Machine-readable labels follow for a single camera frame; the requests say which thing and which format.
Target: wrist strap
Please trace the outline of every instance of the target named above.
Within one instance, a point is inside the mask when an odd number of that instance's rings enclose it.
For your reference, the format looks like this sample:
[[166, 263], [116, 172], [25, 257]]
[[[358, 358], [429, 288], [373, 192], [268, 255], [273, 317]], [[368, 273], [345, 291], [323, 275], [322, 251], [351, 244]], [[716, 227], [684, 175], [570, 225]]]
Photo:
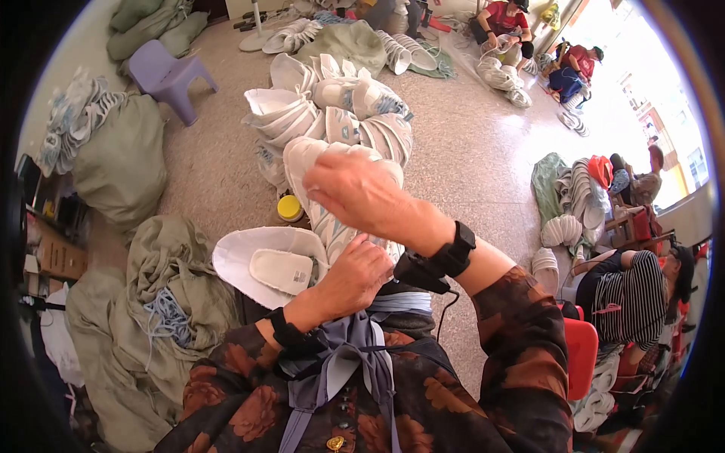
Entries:
[[309, 333], [302, 333], [297, 327], [288, 323], [284, 317], [284, 308], [274, 309], [265, 316], [272, 323], [274, 333], [272, 337], [288, 353], [317, 354], [326, 349], [316, 337]]

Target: orange bag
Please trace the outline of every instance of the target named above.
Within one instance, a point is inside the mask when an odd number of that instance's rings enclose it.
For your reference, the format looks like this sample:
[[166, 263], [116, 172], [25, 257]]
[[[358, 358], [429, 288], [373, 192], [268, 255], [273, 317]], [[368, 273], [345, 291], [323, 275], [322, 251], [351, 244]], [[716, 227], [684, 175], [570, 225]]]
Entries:
[[612, 162], [604, 156], [592, 156], [589, 159], [589, 174], [597, 180], [604, 190], [608, 190], [612, 183], [612, 179], [614, 178], [613, 169]]

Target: black cable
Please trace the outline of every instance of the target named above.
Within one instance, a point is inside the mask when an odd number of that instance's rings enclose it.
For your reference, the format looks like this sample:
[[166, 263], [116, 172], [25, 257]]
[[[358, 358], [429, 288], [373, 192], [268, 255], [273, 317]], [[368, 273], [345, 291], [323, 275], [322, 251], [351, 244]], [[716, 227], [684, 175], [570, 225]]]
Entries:
[[460, 293], [458, 291], [453, 291], [452, 289], [449, 289], [446, 294], [448, 293], [455, 294], [455, 299], [453, 299], [453, 302], [443, 307], [443, 313], [441, 313], [441, 320], [438, 322], [438, 333], [436, 334], [436, 341], [439, 341], [441, 339], [441, 328], [443, 327], [443, 317], [446, 315], [446, 310], [448, 309], [448, 307], [458, 302], [458, 298], [460, 297]]

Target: black cap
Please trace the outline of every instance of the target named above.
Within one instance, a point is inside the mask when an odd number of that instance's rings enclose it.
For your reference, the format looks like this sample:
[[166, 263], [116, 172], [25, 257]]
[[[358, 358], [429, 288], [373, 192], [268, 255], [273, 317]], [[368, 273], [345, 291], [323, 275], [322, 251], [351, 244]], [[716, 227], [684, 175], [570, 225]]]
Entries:
[[597, 52], [597, 58], [599, 61], [602, 61], [604, 59], [604, 51], [596, 46], [592, 47], [592, 49]]
[[529, 13], [529, 0], [511, 0], [521, 11]]

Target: shoe insole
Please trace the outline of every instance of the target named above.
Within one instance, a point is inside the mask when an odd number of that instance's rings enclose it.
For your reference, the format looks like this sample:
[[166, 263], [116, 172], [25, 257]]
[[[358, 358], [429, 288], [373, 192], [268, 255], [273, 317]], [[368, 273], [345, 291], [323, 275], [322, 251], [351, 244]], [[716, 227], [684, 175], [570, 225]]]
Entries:
[[307, 289], [312, 259], [272, 249], [258, 249], [249, 262], [249, 274], [260, 283], [296, 296]]

